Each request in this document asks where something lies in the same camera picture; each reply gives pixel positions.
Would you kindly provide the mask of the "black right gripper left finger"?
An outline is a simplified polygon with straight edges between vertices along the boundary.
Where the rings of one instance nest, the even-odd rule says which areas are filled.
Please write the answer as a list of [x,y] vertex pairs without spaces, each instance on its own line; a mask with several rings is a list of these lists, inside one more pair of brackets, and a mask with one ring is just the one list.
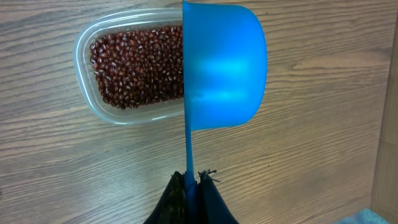
[[174,172],[144,224],[185,224],[187,206],[184,180],[183,174]]

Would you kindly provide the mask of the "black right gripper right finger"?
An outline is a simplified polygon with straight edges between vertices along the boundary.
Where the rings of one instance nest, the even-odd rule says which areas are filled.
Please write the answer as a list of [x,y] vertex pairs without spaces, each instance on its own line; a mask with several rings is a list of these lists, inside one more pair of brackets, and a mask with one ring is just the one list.
[[216,188],[215,182],[210,174],[216,170],[204,170],[199,172],[200,183],[197,188],[198,216],[203,224],[238,224],[229,208],[225,204],[221,194]]

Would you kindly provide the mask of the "blue plastic measuring scoop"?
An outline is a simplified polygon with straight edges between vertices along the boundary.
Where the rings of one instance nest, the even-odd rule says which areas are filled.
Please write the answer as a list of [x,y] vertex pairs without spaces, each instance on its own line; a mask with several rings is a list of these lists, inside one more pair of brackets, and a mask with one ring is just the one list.
[[183,2],[186,222],[200,223],[192,132],[239,126],[260,107],[267,78],[266,38],[249,9]]

